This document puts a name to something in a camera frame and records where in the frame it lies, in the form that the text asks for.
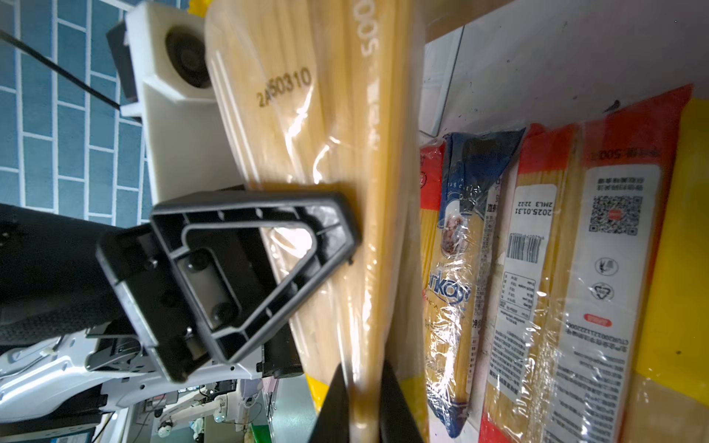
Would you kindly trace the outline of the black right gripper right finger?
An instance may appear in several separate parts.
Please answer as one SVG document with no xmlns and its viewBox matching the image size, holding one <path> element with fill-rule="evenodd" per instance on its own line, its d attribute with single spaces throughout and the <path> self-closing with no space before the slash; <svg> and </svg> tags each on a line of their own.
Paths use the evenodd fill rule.
<svg viewBox="0 0 709 443">
<path fill-rule="evenodd" d="M 404 392 L 388 361 L 383 365 L 380 389 L 380 442 L 424 442 Z"/>
</svg>

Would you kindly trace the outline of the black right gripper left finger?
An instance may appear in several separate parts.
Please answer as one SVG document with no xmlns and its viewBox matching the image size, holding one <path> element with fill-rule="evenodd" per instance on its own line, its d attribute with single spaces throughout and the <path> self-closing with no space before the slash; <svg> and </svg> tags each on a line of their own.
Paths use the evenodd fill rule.
<svg viewBox="0 0 709 443">
<path fill-rule="evenodd" d="M 341 365 L 335 370 L 327 396 L 308 442 L 350 442 L 349 397 Z"/>
</svg>

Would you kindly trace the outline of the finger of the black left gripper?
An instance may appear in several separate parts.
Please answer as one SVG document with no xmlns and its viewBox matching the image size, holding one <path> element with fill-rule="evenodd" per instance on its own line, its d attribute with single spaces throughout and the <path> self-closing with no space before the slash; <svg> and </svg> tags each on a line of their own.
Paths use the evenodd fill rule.
<svg viewBox="0 0 709 443">
<path fill-rule="evenodd" d="M 183 383 L 266 343 L 360 242 L 339 192 L 229 189 L 157 204 L 97 258 L 153 365 Z"/>
</svg>

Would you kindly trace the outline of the yellow Pastatime pasta package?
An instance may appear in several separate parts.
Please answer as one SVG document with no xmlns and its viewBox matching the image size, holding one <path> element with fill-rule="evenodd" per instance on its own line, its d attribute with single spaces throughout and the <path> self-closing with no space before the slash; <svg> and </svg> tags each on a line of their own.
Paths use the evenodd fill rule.
<svg viewBox="0 0 709 443">
<path fill-rule="evenodd" d="M 215 1 L 207 60 L 318 415 L 317 442 L 424 442 L 419 1 Z"/>
</svg>

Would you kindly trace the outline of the plain yellow pasta package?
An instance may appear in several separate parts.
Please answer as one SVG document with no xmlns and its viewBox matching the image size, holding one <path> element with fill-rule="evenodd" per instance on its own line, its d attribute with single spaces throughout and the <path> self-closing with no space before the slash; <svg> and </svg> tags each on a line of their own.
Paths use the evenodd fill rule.
<svg viewBox="0 0 709 443">
<path fill-rule="evenodd" d="M 681 116 L 623 442 L 708 439 L 708 103 Z"/>
</svg>

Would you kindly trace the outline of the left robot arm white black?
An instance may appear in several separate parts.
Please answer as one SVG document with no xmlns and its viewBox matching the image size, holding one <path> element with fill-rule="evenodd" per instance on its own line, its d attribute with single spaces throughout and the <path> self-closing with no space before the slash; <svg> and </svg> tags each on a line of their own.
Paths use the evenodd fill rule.
<svg viewBox="0 0 709 443">
<path fill-rule="evenodd" d="M 86 441 L 106 413 L 257 378 L 360 242 L 328 191 L 202 191 L 133 228 L 3 205 L 1 439 Z"/>
</svg>

